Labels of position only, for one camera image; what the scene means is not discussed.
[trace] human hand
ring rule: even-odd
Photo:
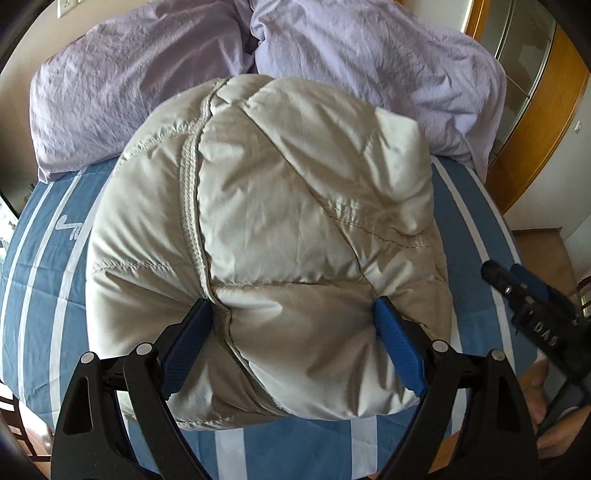
[[[548,409],[543,384],[548,376],[549,364],[548,359],[536,362],[519,379],[535,432],[538,430],[538,425],[544,420]],[[566,415],[544,433],[538,439],[537,444],[540,458],[555,457],[566,452],[579,434],[590,411],[591,406],[581,407]]]

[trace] light switch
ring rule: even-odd
[[[57,18],[63,17],[78,5],[78,0],[57,0]]]

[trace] white puffer jacket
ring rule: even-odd
[[[416,122],[305,80],[212,80],[163,103],[121,155],[90,237],[101,358],[154,341],[199,297],[216,306],[168,402],[184,428],[411,405],[376,338],[381,295],[449,340],[427,146]]]

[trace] blue bedsheet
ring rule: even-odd
[[[115,161],[39,184],[2,270],[0,376],[51,426],[88,348],[86,245]],[[535,349],[514,335],[502,298],[480,279],[484,260],[506,267],[519,260],[511,234],[475,175],[460,164],[433,157],[433,185],[457,319],[452,346],[476,354],[502,348],[521,373],[535,359]],[[465,395],[459,395],[453,430],[465,404]],[[292,417],[224,432],[187,432],[186,438],[214,479],[349,480],[383,467],[412,413],[339,422]],[[129,422],[128,429],[139,461],[154,469],[138,426]]]

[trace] quilted fabric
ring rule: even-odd
[[[189,429],[412,405],[372,324],[381,295],[449,340],[428,147],[415,121],[306,80],[212,80],[162,104],[125,147],[89,241],[102,358],[153,341],[198,297],[214,303],[168,402]]]

